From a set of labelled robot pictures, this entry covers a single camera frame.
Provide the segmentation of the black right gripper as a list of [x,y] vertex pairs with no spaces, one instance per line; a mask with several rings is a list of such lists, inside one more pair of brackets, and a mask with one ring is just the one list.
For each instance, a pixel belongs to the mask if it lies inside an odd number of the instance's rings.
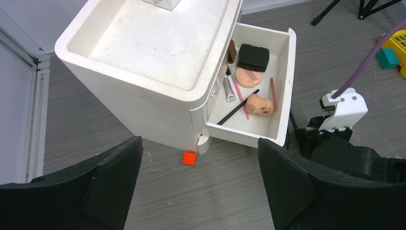
[[301,156],[351,176],[401,184],[406,181],[406,160],[381,157],[374,149],[350,143],[353,131],[320,130],[328,116],[310,119],[305,128],[295,128]]

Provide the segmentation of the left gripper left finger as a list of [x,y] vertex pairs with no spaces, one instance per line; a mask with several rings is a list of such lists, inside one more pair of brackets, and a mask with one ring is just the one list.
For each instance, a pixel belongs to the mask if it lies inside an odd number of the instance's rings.
[[132,137],[67,168],[0,187],[3,230],[122,230],[143,157]]

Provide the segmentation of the black hair loop tool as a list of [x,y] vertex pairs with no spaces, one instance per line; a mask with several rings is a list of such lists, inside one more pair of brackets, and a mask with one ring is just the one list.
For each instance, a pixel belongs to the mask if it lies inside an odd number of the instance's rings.
[[292,140],[295,135],[295,131],[297,130],[297,123],[296,123],[296,120],[295,120],[294,115],[291,110],[289,113],[289,121],[290,121],[290,124],[287,127],[286,140],[285,140],[285,147],[287,150],[290,148],[290,145],[291,145]]

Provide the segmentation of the beige makeup sponge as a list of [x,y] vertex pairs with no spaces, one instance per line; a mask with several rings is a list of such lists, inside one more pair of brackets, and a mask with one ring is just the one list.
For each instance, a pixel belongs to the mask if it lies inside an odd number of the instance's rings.
[[261,98],[257,94],[250,95],[245,106],[249,114],[269,116],[275,112],[274,103],[269,99]]

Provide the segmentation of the pink lip pencil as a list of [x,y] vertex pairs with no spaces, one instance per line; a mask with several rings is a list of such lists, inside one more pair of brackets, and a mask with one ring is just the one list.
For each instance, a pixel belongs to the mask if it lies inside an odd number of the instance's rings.
[[273,101],[273,111],[276,112],[278,107],[277,107],[277,98],[276,98],[276,91],[275,91],[275,86],[274,86],[274,78],[270,78],[270,88],[271,88],[271,95],[272,95],[272,101]]

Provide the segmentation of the black makeup pencil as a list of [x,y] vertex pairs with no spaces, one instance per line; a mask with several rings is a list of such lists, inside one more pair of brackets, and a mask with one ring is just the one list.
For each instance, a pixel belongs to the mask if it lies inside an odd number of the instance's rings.
[[246,98],[243,102],[241,102],[238,106],[236,106],[231,112],[229,112],[223,119],[221,119],[217,125],[223,125],[229,118],[231,118],[240,108],[242,108],[248,101]]

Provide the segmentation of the pink powder puff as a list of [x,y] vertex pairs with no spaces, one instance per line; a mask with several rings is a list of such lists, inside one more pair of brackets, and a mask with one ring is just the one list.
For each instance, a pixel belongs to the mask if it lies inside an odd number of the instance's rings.
[[235,71],[237,82],[245,88],[254,88],[263,79],[263,73],[238,67]]

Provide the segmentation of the white small cream tube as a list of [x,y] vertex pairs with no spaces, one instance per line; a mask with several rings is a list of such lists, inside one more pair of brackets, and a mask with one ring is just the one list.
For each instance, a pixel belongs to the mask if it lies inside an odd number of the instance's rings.
[[223,79],[223,86],[224,86],[224,90],[225,90],[225,94],[226,94],[226,101],[227,102],[233,102],[236,101],[236,96],[234,94],[234,91],[232,89],[230,80],[228,77],[224,77]]

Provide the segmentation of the black compact case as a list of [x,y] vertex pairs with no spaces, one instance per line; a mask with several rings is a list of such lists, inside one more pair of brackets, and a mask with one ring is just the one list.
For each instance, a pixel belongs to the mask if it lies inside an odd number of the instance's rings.
[[270,51],[264,47],[242,44],[238,51],[237,66],[239,68],[265,72],[270,59]]

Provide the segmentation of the pink eyebrow brush comb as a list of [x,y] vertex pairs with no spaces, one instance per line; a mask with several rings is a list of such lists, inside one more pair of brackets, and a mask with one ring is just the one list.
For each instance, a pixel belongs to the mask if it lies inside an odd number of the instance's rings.
[[[233,71],[232,71],[232,67],[231,67],[230,64],[228,64],[228,66],[227,66],[226,74],[227,74],[227,76],[231,76],[231,79],[232,79],[232,81],[233,81],[233,83],[234,83],[234,86],[235,86],[235,89],[236,89],[236,91],[237,91],[238,97],[239,97],[240,101],[243,102],[244,99],[243,99],[243,96],[242,96],[242,94],[241,94],[241,90],[240,90],[240,88],[239,88],[237,79],[236,79],[236,77],[235,77],[235,74],[234,74]],[[242,108],[243,108],[243,111],[244,111],[244,113],[245,113],[246,119],[249,120],[250,117],[249,117],[249,114],[248,114],[248,112],[247,112],[247,110],[246,110],[245,105],[244,105]]]

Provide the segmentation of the white drawer organizer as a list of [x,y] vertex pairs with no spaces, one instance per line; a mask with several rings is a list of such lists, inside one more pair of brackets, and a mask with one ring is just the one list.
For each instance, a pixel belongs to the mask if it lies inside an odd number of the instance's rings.
[[[240,0],[182,0],[173,10],[141,0],[90,0],[55,44],[69,70],[136,136],[199,154],[212,138],[257,147],[259,138],[285,144],[296,33],[239,22]],[[233,41],[269,50],[254,91],[277,111],[251,115],[228,102],[223,80]]]

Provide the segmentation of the white barcode box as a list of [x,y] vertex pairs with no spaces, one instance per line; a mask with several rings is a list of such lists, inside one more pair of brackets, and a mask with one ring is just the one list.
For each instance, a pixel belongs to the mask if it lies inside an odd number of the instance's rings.
[[174,10],[181,0],[143,0],[146,3],[152,4],[154,6],[166,9]]

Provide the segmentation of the small orange red cube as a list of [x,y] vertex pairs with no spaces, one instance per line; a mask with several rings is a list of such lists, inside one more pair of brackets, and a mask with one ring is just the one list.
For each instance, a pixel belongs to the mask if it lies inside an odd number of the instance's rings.
[[197,154],[193,152],[185,152],[182,163],[187,166],[195,166]]

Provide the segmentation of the teal wooden block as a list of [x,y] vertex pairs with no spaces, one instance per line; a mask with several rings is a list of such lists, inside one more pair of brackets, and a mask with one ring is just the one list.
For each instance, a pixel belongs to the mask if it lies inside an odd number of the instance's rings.
[[383,70],[395,69],[399,65],[399,60],[392,49],[382,49],[376,57]]

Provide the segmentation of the yellow toy block house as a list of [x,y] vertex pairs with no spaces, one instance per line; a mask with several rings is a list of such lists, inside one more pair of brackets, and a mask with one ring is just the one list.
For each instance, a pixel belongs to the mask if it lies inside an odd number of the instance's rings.
[[400,74],[406,78],[406,31],[399,30],[394,33],[381,47],[392,49],[399,60]]

